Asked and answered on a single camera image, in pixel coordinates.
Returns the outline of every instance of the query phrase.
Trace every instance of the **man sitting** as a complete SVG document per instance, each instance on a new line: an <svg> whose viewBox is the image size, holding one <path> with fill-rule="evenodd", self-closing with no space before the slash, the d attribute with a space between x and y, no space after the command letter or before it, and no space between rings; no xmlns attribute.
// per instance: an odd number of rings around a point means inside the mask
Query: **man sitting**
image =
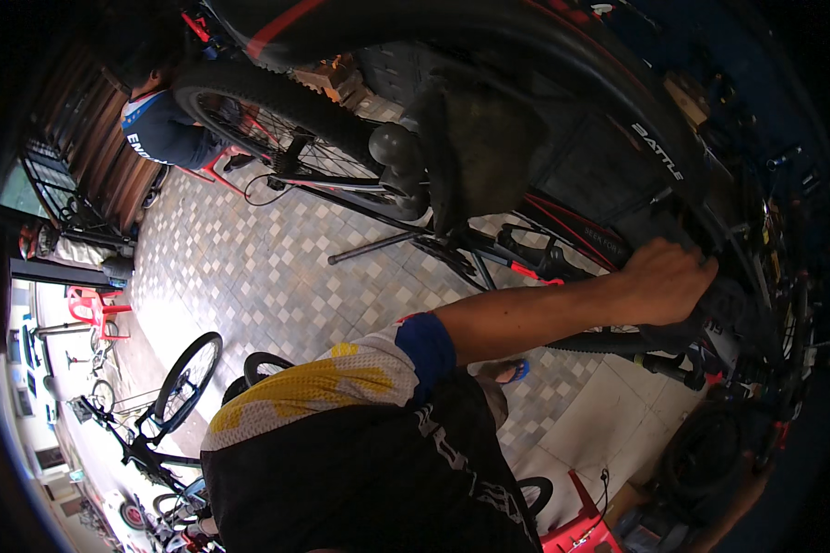
<svg viewBox="0 0 830 553"><path fill-rule="evenodd" d="M133 149L143 158L191 170L204 167L225 148L233 155L225 172L254 160L176 104L169 90L176 69L172 56L159 48L144 51L126 67L124 76L132 97L123 107L120 123Z"/></svg>

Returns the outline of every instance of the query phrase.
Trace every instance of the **foot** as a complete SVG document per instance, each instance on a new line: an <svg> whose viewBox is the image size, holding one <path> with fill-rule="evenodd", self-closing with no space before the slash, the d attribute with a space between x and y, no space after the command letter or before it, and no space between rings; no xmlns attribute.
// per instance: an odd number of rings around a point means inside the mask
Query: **foot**
<svg viewBox="0 0 830 553"><path fill-rule="evenodd" d="M249 156L247 154L237 154L236 156L233 156L231 159L229 159L227 163L225 163L224 172L230 172L234 169L245 167L246 165L252 163L254 160L254 157Z"/></svg>
<svg viewBox="0 0 830 553"><path fill-rule="evenodd" d="M528 361L525 359L511 359L504 361L499 367L501 372L495 377L499 384L521 381L528 374Z"/></svg>
<svg viewBox="0 0 830 553"><path fill-rule="evenodd" d="M145 196L144 202L142 202L142 207L144 209L150 208L152 205L156 204L156 201L160 199L160 191L159 190L151 190L148 195Z"/></svg>

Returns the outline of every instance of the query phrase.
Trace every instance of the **dark blue t-shirt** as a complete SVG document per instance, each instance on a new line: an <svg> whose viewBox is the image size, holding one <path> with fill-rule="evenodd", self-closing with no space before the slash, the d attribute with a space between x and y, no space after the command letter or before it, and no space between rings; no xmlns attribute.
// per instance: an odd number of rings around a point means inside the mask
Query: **dark blue t-shirt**
<svg viewBox="0 0 830 553"><path fill-rule="evenodd" d="M228 143L175 103L169 90L145 94L123 107L121 126L126 140L140 156L166 165L199 169Z"/></svg>

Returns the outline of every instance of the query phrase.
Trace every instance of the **shoe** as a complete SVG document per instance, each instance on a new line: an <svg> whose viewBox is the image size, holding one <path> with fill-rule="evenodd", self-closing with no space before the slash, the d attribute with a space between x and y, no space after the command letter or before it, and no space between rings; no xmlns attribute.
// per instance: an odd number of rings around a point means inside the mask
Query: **shoe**
<svg viewBox="0 0 830 553"><path fill-rule="evenodd" d="M233 156L231 159L229 159L227 163L225 163L224 172L230 172L234 169L245 167L246 165L252 163L254 160L255 158L253 156L247 156L246 154L237 154L236 156Z"/></svg>
<svg viewBox="0 0 830 553"><path fill-rule="evenodd" d="M169 165L163 165L160 167L160 171L157 172L154 183L150 185L151 190L159 192L163 189L163 185L166 183L166 178L169 176L169 169Z"/></svg>
<svg viewBox="0 0 830 553"><path fill-rule="evenodd" d="M526 378L528 374L528 361L525 359L515 359L510 361L510 363L514 363L516 366L516 371L513 372L513 376L510 377L510 380L507 382L498 382L502 386L504 384L509 384L510 382L519 382Z"/></svg>
<svg viewBox="0 0 830 553"><path fill-rule="evenodd" d="M156 204L156 201L160 199L160 192L159 190L151 190L148 195L144 196L144 202L142 202L142 207L144 209L149 209L151 206Z"/></svg>

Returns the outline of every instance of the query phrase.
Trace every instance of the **hand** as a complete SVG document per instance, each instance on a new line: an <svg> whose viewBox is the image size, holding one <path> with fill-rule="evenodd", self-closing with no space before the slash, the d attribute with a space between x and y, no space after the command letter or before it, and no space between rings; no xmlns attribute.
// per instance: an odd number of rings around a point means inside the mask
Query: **hand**
<svg viewBox="0 0 830 553"><path fill-rule="evenodd" d="M688 317L716 277L719 264L701 265L701 249L655 238L637 249L624 269L613 275L620 297L615 306L620 325L669 325Z"/></svg>
<svg viewBox="0 0 830 553"><path fill-rule="evenodd" d="M759 497L765 491L765 484L768 483L768 479L772 475L772 470L775 469L772 463L768 463L759 473L755 473L753 471L755 462L753 452L745 451L743 456L747 462L744 468L744 474L741 477L741 487L735 492L735 496L732 497L732 503L729 506L731 514L737 515L738 518L741 518L756 504Z"/></svg>

